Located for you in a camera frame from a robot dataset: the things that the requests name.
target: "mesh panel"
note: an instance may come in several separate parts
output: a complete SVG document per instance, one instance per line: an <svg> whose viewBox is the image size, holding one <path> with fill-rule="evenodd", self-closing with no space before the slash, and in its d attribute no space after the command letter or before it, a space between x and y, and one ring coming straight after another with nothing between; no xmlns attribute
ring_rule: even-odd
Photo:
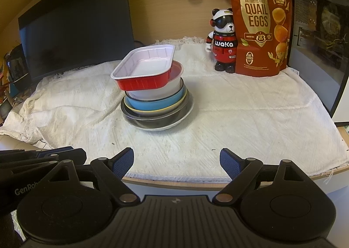
<svg viewBox="0 0 349 248"><path fill-rule="evenodd" d="M310 1L311 0L294 0L294 20L296 22L308 23Z"/></svg>

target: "blue gripper pad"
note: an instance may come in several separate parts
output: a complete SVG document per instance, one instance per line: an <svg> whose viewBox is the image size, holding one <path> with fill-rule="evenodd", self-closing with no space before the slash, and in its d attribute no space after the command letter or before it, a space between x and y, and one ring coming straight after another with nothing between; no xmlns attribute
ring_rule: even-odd
<svg viewBox="0 0 349 248"><path fill-rule="evenodd" d="M129 148L125 153L121 152L118 155L122 156L113 163L113 173L121 179L133 165L134 153L133 150Z"/></svg>
<svg viewBox="0 0 349 248"><path fill-rule="evenodd" d="M47 154L53 154L53 153L59 154L60 152L70 151L70 150L74 150L73 147L67 146L67 147L62 147L58 149L52 149L52 150L46 150L46 151L44 150L42 152L39 152L37 157L43 158Z"/></svg>
<svg viewBox="0 0 349 248"><path fill-rule="evenodd" d="M245 160L234 154L227 148L221 150L219 162L229 177L234 180L245 168Z"/></svg>

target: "brown snack bag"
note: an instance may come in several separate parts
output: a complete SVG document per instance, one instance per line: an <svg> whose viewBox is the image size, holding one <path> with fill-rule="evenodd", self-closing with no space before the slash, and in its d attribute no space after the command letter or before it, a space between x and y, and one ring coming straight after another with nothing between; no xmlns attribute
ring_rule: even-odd
<svg viewBox="0 0 349 248"><path fill-rule="evenodd" d="M231 0L238 38L235 72L275 76L286 68L292 0Z"/></svg>

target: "table surface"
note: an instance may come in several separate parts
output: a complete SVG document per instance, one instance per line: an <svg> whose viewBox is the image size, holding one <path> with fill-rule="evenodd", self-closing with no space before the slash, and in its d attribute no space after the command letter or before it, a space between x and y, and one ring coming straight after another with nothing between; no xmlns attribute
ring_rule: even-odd
<svg viewBox="0 0 349 248"><path fill-rule="evenodd" d="M349 146L349 135L344 127L337 128L341 134L343 140ZM349 165L335 169L333 174L338 174L344 171L349 170ZM327 178L324 174L318 174L311 176L312 180L317 180L320 178ZM162 180L148 180L148 179L139 179L139 178L130 178L124 177L123 181L130 184L151 186L158 188L168 188L168 189L182 189L182 190L204 190L204 191L220 191L228 183L227 182L176 182L176 181L162 181Z"/></svg>

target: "black monitor screen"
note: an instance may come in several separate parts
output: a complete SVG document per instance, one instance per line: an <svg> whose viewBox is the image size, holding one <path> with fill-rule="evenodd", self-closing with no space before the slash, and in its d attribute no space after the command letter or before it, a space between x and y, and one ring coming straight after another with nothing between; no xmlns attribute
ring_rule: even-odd
<svg viewBox="0 0 349 248"><path fill-rule="evenodd" d="M42 0L19 26L33 80L123 59L134 48L128 0Z"/></svg>

